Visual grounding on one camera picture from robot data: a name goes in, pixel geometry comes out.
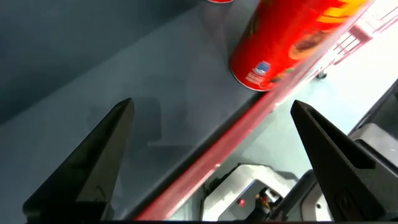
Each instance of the floor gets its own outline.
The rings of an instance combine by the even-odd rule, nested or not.
[[[312,105],[344,133],[362,118],[398,78],[394,64],[398,58],[398,26],[394,25],[354,55],[328,71],[323,80],[314,79],[296,90],[249,135],[208,179],[222,177],[237,163],[271,166],[274,170],[300,178],[311,169],[290,116],[294,100]],[[200,190],[171,220],[196,220]]]

